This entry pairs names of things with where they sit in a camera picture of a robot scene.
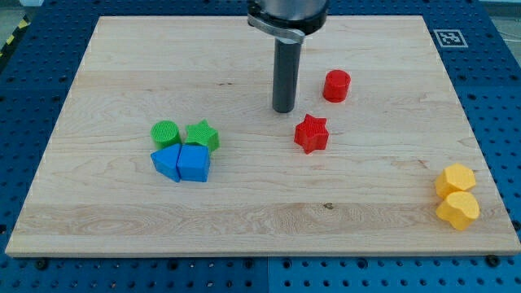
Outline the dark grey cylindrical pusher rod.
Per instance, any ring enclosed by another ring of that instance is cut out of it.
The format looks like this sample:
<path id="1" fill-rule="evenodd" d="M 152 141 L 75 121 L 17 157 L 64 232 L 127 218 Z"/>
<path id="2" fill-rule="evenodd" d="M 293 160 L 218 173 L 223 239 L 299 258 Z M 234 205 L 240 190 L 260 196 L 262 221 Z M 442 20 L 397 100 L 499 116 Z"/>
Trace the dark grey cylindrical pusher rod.
<path id="1" fill-rule="evenodd" d="M 294 109 L 300 51 L 300 43 L 275 39 L 272 107 L 276 112 L 288 113 Z"/>

